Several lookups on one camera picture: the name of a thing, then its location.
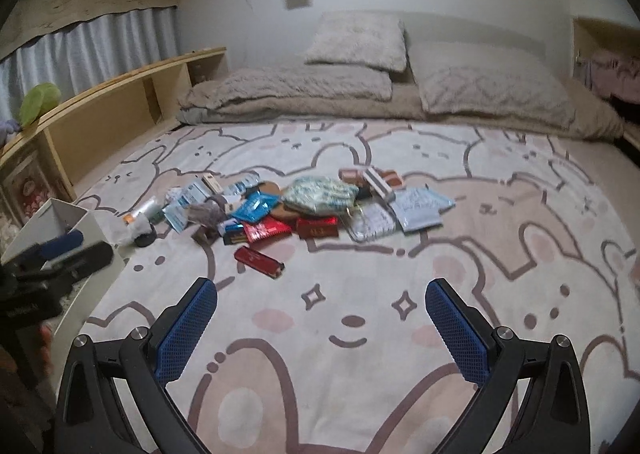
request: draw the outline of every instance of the cartoon print bed sheet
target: cartoon print bed sheet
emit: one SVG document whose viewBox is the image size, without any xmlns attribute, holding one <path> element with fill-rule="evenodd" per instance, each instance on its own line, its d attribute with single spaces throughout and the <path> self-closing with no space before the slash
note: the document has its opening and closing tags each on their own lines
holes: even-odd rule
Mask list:
<svg viewBox="0 0 640 454">
<path fill-rule="evenodd" d="M 425 453 L 474 392 L 424 310 L 427 283 L 445 277 L 493 325 L 526 339 L 570 337 L 592 451 L 606 447 L 640 398 L 640 268 L 614 209 L 556 139 L 398 121 L 184 127 L 139 149 L 79 204 L 123 214 L 202 171 L 223 185 L 257 171 L 285 187 L 369 164 L 457 206 L 443 227 L 411 236 L 262 244 L 286 264 L 276 281 L 237 263 L 221 240 L 202 248 L 163 228 L 83 332 L 124 337 L 209 277 L 218 309 L 167 390 L 212 452 Z M 506 437 L 525 388 L 490 449 Z M 130 396 L 124 402 L 151 452 Z"/>
</svg>

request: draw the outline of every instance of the open cardboard box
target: open cardboard box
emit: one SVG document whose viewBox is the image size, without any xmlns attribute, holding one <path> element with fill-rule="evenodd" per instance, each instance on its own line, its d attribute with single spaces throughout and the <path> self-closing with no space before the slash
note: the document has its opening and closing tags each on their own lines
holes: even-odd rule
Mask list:
<svg viewBox="0 0 640 454">
<path fill-rule="evenodd" d="M 91 211 L 58 199 L 50 199 L 27 221 L 27 224 L 2 255 L 1 261 L 5 263 L 34 243 L 43 243 L 72 229 L 82 232 L 84 242 L 81 247 L 65 255 L 73 254 L 98 241 L 106 241 L 104 233 Z M 85 280 L 78 296 L 62 316 L 51 344 L 53 372 L 49 381 L 55 392 L 57 392 L 62 379 L 71 342 L 78 335 L 84 320 L 91 314 L 123 268 L 124 261 L 118 253 L 114 253 L 110 266 L 95 272 Z"/>
</svg>

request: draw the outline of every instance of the pink cloth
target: pink cloth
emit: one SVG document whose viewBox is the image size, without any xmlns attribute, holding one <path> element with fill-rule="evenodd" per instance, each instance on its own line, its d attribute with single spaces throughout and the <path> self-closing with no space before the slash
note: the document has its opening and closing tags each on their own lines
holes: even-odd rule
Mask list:
<svg viewBox="0 0 640 454">
<path fill-rule="evenodd" d="M 640 104 L 640 59 L 597 50 L 587 63 L 584 83 L 604 99 Z"/>
</svg>

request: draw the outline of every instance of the blue plastic wrapper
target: blue plastic wrapper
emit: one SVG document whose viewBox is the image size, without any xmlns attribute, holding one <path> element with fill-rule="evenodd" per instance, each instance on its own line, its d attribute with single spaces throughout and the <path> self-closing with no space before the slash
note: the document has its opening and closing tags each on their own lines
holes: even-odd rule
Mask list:
<svg viewBox="0 0 640 454">
<path fill-rule="evenodd" d="M 239 220 L 256 223 L 264 218 L 280 202 L 279 196 L 254 192 L 231 215 Z"/>
</svg>

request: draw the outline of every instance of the metal screw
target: metal screw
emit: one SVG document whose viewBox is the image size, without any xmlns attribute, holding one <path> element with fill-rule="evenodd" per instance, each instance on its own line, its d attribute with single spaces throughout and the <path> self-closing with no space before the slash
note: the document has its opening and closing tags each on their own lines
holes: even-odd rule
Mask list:
<svg viewBox="0 0 640 454">
<path fill-rule="evenodd" d="M 498 328 L 498 337 L 502 340 L 511 340 L 513 338 L 513 330 L 507 328 L 507 326 L 500 326 Z"/>
<path fill-rule="evenodd" d="M 145 326 L 138 326 L 131 330 L 130 335 L 133 340 L 142 340 L 146 337 L 147 333 L 149 333 L 149 328 Z"/>
<path fill-rule="evenodd" d="M 556 337 L 556 342 L 561 348 L 568 348 L 571 345 L 569 337 L 565 337 L 564 335 L 558 335 Z"/>
<path fill-rule="evenodd" d="M 87 335 L 78 335 L 76 338 L 74 338 L 74 346 L 76 348 L 81 348 L 86 344 L 88 338 L 89 337 Z"/>
</svg>

